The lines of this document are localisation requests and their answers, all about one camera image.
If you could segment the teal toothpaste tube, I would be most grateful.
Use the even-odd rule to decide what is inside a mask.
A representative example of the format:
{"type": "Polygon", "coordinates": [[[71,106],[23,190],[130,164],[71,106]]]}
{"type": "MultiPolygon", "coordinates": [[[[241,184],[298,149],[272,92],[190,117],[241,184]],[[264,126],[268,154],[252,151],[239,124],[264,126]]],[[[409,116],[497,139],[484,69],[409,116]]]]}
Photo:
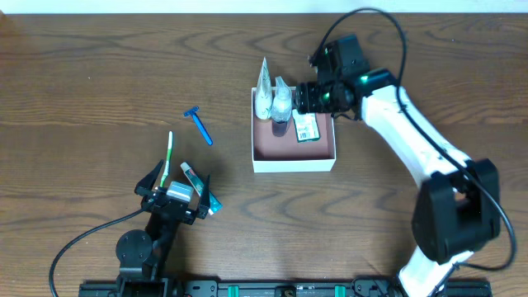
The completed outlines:
{"type": "MultiPolygon", "coordinates": [[[[184,175],[186,176],[187,180],[191,183],[192,187],[195,189],[198,195],[201,196],[205,183],[195,173],[195,171],[192,169],[192,167],[188,163],[184,162],[180,165],[180,167],[184,175]]],[[[223,205],[218,201],[216,196],[212,192],[210,192],[209,214],[214,215],[222,209],[223,209],[223,205]]]]}

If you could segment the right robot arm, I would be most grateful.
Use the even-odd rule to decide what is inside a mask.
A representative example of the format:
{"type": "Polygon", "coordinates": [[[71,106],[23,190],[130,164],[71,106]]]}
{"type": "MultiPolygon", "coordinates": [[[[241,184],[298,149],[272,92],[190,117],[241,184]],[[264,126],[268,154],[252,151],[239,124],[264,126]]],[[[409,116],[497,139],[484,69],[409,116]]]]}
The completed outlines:
{"type": "Polygon", "coordinates": [[[371,69],[354,35],[323,45],[313,55],[318,77],[296,87],[259,83],[252,90],[252,163],[262,172],[324,172],[334,158],[302,149],[304,136],[271,132],[271,108],[281,104],[292,121],[331,119],[352,111],[397,154],[418,187],[412,217],[416,242],[395,279],[349,283],[220,283],[220,296],[489,296],[485,280],[450,274],[500,232],[498,172],[451,145],[412,104],[387,69],[371,69]]]}

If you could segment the white lotion tube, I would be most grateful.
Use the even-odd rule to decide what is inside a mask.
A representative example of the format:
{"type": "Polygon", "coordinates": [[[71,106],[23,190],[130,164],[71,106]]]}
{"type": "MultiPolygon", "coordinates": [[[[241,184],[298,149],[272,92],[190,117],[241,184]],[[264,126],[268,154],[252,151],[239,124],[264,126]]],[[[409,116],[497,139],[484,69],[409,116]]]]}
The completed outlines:
{"type": "Polygon", "coordinates": [[[272,102],[271,76],[269,74],[266,58],[264,58],[255,91],[255,116],[260,120],[268,120],[271,114],[272,102]]]}

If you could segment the blue disposable razor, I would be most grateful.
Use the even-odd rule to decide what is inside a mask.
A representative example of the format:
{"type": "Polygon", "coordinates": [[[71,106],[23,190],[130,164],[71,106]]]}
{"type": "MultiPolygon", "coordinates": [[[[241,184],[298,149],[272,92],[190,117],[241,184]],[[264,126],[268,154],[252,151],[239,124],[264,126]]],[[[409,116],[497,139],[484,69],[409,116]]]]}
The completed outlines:
{"type": "Polygon", "coordinates": [[[197,115],[197,112],[200,110],[198,106],[193,106],[188,111],[184,111],[183,115],[185,117],[191,117],[197,127],[197,129],[200,131],[200,134],[204,138],[205,142],[209,145],[213,145],[213,140],[210,137],[210,134],[208,133],[207,129],[205,128],[204,124],[202,123],[200,117],[197,115]]]}

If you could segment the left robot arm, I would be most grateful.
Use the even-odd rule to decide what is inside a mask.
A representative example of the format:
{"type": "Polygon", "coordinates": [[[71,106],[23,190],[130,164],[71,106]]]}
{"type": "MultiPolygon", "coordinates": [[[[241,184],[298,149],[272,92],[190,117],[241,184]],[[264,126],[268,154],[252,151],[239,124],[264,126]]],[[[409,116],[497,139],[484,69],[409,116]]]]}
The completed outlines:
{"type": "Polygon", "coordinates": [[[117,289],[114,296],[183,296],[181,281],[164,275],[165,264],[180,224],[192,225],[204,219],[210,209],[209,185],[196,209],[190,200],[171,194],[165,187],[155,189],[164,161],[142,178],[134,193],[141,196],[141,211],[150,213],[144,229],[134,229],[118,240],[115,253],[120,261],[117,289]]]}

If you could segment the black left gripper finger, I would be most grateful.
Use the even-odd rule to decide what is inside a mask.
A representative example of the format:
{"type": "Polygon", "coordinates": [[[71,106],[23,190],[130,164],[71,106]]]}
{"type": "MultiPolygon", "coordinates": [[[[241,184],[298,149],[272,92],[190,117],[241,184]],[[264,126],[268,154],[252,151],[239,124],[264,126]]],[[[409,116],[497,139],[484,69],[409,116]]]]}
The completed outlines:
{"type": "Polygon", "coordinates": [[[207,176],[204,186],[202,188],[199,205],[197,209],[197,217],[205,219],[210,210],[210,175],[207,176]]]}
{"type": "Polygon", "coordinates": [[[164,161],[160,160],[155,168],[136,184],[134,189],[135,194],[150,194],[152,192],[154,183],[158,179],[163,163],[164,161]]]}

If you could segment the green white soap packet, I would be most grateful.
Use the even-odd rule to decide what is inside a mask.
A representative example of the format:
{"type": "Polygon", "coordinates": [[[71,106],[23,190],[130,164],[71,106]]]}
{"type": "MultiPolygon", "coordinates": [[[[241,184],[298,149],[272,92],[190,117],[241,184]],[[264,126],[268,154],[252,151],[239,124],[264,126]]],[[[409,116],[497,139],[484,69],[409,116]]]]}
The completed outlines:
{"type": "Polygon", "coordinates": [[[292,111],[296,138],[299,143],[313,142],[320,139],[317,116],[315,113],[300,114],[292,111]]]}

